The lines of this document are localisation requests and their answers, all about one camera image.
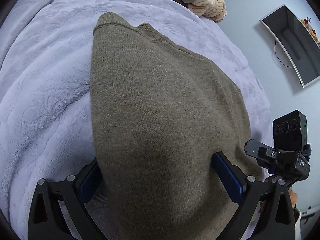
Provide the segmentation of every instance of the monitor screen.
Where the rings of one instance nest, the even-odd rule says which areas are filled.
[[[303,23],[285,5],[262,22],[289,54],[304,86],[320,75],[320,48]]]

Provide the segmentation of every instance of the gray cloth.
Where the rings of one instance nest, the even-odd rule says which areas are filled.
[[[103,14],[93,31],[94,147],[119,239],[215,239],[237,209],[211,168],[242,171],[249,118],[238,87],[209,59],[148,23]]]

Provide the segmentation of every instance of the bed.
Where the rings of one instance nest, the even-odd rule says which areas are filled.
[[[92,30],[105,12],[133,26],[148,22],[215,62],[241,90],[252,138],[272,145],[265,91],[240,49],[212,20],[172,0],[19,0],[0,29],[0,209],[20,239],[27,239],[37,181],[64,180],[95,157]],[[87,209],[94,220],[103,217],[97,224],[114,239],[107,200],[97,194]]]

